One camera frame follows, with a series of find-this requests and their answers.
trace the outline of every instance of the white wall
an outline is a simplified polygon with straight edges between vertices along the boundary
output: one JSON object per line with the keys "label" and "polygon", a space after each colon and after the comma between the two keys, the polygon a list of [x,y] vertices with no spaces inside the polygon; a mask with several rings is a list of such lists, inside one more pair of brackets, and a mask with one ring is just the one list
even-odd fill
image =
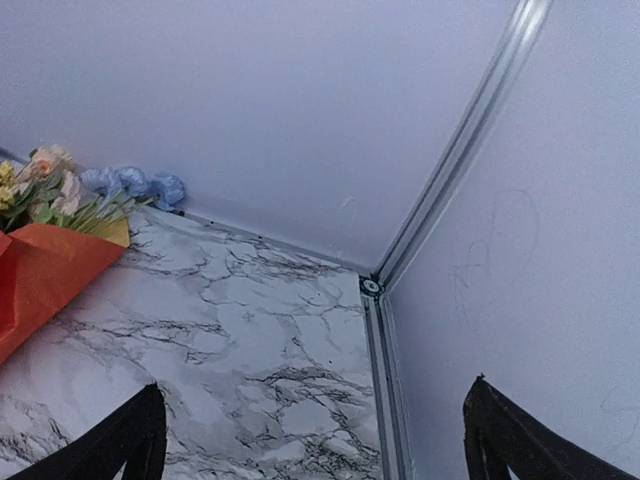
{"label": "white wall", "polygon": [[511,9],[5,0],[0,144],[173,171],[195,213],[372,268]]}
{"label": "white wall", "polygon": [[640,476],[640,4],[559,1],[392,293],[418,479],[467,478],[480,372]]}

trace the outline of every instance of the marble tabletop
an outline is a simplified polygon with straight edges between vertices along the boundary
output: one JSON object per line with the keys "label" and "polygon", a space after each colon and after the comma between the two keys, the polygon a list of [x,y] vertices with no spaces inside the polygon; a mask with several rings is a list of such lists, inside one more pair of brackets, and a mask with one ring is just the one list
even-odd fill
{"label": "marble tabletop", "polygon": [[155,210],[133,245],[0,366],[0,478],[144,385],[167,479],[380,479],[357,275]]}

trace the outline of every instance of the gray marble vein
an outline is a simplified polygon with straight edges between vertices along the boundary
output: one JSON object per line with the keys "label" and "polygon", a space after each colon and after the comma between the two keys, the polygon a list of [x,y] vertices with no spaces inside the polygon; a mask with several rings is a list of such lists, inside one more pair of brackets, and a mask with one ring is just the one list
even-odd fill
{"label": "gray marble vein", "polygon": [[380,479],[354,273],[148,210],[130,251],[0,367],[0,477],[150,382],[167,479]]}

